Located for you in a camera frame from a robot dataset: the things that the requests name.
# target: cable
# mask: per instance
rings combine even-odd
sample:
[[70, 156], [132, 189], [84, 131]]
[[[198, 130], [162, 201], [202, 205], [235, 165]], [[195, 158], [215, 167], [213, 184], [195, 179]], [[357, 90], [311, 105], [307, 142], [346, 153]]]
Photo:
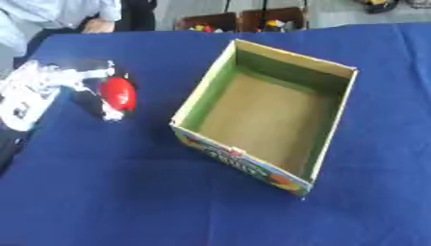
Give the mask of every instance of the cable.
[[267, 0], [264, 0], [262, 5], [262, 14], [261, 14], [261, 23], [259, 24], [259, 29], [263, 30], [266, 25], [266, 9], [267, 9]]
[[224, 12], [229, 11], [229, 6], [231, 5], [231, 0], [226, 0], [226, 5], [224, 6]]

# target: floor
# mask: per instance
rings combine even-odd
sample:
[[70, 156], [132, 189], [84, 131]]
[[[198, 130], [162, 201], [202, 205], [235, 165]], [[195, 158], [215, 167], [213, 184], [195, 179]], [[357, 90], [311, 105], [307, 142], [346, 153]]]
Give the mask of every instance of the floor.
[[[175, 21], [183, 16], [223, 12], [227, 0], [159, 0], [155, 10], [157, 30], [172, 30]], [[230, 12], [259, 9], [264, 0], [231, 0]], [[269, 8], [304, 5], [305, 0], [267, 0]], [[353, 0], [308, 0], [311, 28], [334, 27], [347, 24], [393, 23], [430, 21], [431, 9], [415, 10], [404, 2], [393, 12], [369, 15]], [[28, 38], [35, 32], [32, 27], [22, 27]], [[0, 78], [11, 69], [9, 51], [0, 45]]]

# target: cardboard box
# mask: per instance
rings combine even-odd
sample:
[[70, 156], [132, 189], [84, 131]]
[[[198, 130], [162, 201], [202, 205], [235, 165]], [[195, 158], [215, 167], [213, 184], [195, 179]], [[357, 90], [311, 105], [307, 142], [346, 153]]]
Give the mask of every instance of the cardboard box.
[[170, 125], [185, 144], [304, 196], [356, 75], [354, 67], [236, 39]]
[[[238, 29], [240, 32], [256, 32], [262, 19], [262, 10], [243, 11], [240, 13]], [[295, 30], [306, 29], [304, 12], [298, 7], [266, 10], [265, 20], [276, 19], [292, 21]]]

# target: box bottom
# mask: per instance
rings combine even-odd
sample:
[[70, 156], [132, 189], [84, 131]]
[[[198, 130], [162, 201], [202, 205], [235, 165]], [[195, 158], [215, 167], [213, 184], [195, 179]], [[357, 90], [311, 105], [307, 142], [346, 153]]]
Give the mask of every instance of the box bottom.
[[232, 80], [199, 133], [302, 177], [333, 98], [241, 69]]

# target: blue tablecloth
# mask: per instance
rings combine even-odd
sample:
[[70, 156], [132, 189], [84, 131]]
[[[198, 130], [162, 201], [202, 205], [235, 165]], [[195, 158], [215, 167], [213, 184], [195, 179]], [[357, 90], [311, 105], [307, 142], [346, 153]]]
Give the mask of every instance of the blue tablecloth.
[[[48, 39], [44, 62], [111, 59], [135, 118], [101, 122], [66, 93], [0, 179], [0, 245], [430, 245], [431, 24], [292, 34]], [[232, 38], [358, 66], [305, 201], [182, 146], [170, 117]]]

